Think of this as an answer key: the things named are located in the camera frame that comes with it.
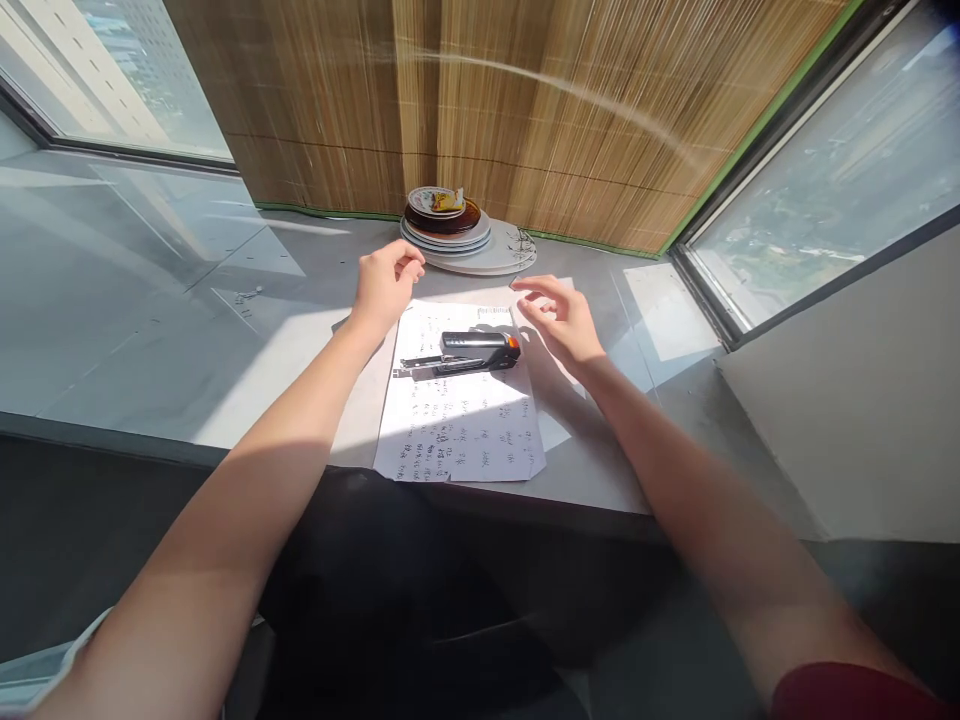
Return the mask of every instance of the red sleeve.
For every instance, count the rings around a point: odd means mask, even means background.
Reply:
[[[954,709],[908,682],[846,663],[787,673],[773,693],[773,720],[948,720]]]

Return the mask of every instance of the bamboo shade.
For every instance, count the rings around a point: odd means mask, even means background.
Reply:
[[[254,200],[658,253],[844,0],[166,0]]]

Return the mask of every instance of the green tape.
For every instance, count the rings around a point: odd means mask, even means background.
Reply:
[[[292,205],[289,203],[271,203],[271,202],[256,202],[256,201],[254,201],[253,205],[258,210],[287,210],[289,212],[298,212],[298,213],[303,213],[304,215],[310,215],[311,217],[351,218],[354,220],[389,220],[393,222],[400,221],[400,216],[394,215],[393,213],[344,212],[343,210],[320,210],[319,208],[311,208],[305,205]],[[545,240],[557,240],[559,242],[571,243],[573,245],[585,245],[586,247],[596,248],[597,250],[605,250],[607,252],[617,253],[618,255],[630,255],[631,257],[649,258],[651,260],[657,260],[660,257],[660,255],[656,253],[650,253],[644,250],[628,250],[626,248],[613,247],[611,245],[605,245],[604,243],[598,243],[592,240],[584,240],[583,238],[572,237],[570,235],[557,235],[556,233],[541,232],[539,230],[530,230],[528,228],[524,228],[524,230],[526,230],[528,233],[530,233],[534,237],[543,238]]]
[[[733,166],[737,164],[743,154],[747,149],[753,144],[753,141],[757,139],[757,135],[760,134],[760,131],[767,126],[767,123],[773,118],[774,114],[779,110],[783,103],[786,102],[787,98],[793,94],[793,91],[797,89],[797,85],[800,84],[800,81],[810,72],[810,68],[813,67],[813,64],[823,55],[824,51],[830,47],[830,43],[834,41],[837,37],[837,34],[843,29],[843,26],[847,24],[853,14],[857,9],[863,4],[863,0],[850,0],[847,6],[843,9],[843,12],[837,16],[837,19],[834,20],[833,25],[830,26],[830,29],[824,33],[823,37],[820,38],[820,42],[810,51],[810,54],[804,59],[800,64],[800,67],[796,69],[793,75],[790,76],[790,79],[787,80],[786,84],[780,88],[780,92],[777,93],[776,97],[770,102],[767,106],[767,109],[764,110],[763,115],[760,116],[760,119],[753,124],[753,127],[750,128],[750,132],[746,134],[746,137],[740,142],[740,145],[737,146],[736,151],[733,155],[727,160],[726,164],[720,169],[720,172],[716,174],[713,178],[713,181],[710,183],[710,186],[706,189],[703,195],[700,196],[700,199],[690,208],[690,212],[687,213],[686,217],[680,221],[680,224],[677,225],[676,229],[667,238],[667,241],[663,244],[663,247],[660,248],[659,252],[656,254],[656,257],[660,257],[665,253],[670,246],[673,244],[674,240],[683,232],[684,228],[690,224],[690,221],[693,220],[693,216],[696,215],[700,208],[703,207],[704,203],[716,192],[717,188],[720,187],[720,184],[723,182],[724,178],[733,170]]]

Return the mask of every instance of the tall building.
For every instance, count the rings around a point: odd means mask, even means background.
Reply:
[[[182,115],[179,127],[168,133],[190,144],[211,148],[225,147],[223,136],[210,111],[196,73],[183,51],[180,37],[163,6],[163,0],[112,0],[130,29],[140,40],[147,65],[156,74],[158,85],[178,106]]]
[[[0,0],[0,67],[65,134],[169,143],[72,0]]]

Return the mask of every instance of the white plate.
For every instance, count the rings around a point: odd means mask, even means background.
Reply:
[[[415,245],[420,248],[424,255],[429,253],[431,255],[443,257],[463,257],[466,255],[472,255],[483,250],[487,243],[490,242],[490,233],[487,233],[486,236],[470,243],[469,245],[458,245],[456,247],[445,247],[443,245],[434,245],[432,243],[424,242],[420,238],[408,234],[403,228],[400,228],[400,235],[411,245]]]
[[[436,245],[437,247],[463,247],[464,245],[473,245],[475,242],[480,240],[483,237],[486,237],[490,234],[490,220],[487,218],[486,222],[483,222],[484,218],[480,218],[480,222],[477,223],[477,227],[486,226],[484,232],[474,232],[472,229],[465,233],[463,237],[459,237],[456,240],[441,240],[440,238],[430,237],[429,235],[424,235],[421,232],[417,231],[417,228],[412,226],[407,222],[406,218],[400,218],[400,231],[406,233],[408,236],[413,236],[422,242],[427,243],[428,245]]]
[[[460,217],[463,215],[467,209],[466,200],[464,200],[463,207],[459,210],[454,210],[453,212],[447,213],[434,212],[433,196],[438,192],[445,192],[455,195],[457,191],[451,190],[450,188],[440,188],[432,185],[425,185],[424,187],[411,190],[407,195],[407,202],[410,204],[410,207],[413,208],[414,212],[418,212],[421,215],[426,215],[427,217],[451,218]]]
[[[424,254],[427,262],[451,272],[474,273],[478,275],[506,275],[513,268],[523,265],[531,257],[536,257],[536,244],[527,240],[526,250],[520,250],[519,230],[516,225],[502,220],[490,221],[490,242],[481,252],[469,257],[450,257]]]
[[[461,266],[447,267],[441,263],[433,263],[429,260],[427,262],[433,265],[434,267],[439,268],[440,270],[455,272],[461,275],[475,275],[477,277],[494,277],[496,275],[517,275],[519,273],[522,273],[531,265],[533,265],[536,261],[537,261],[537,254],[534,253],[533,255],[528,256],[526,260],[524,260],[521,263],[518,263],[517,265],[511,265],[510,267],[507,267],[507,268],[498,268],[496,270],[470,270],[468,268],[464,268]]]

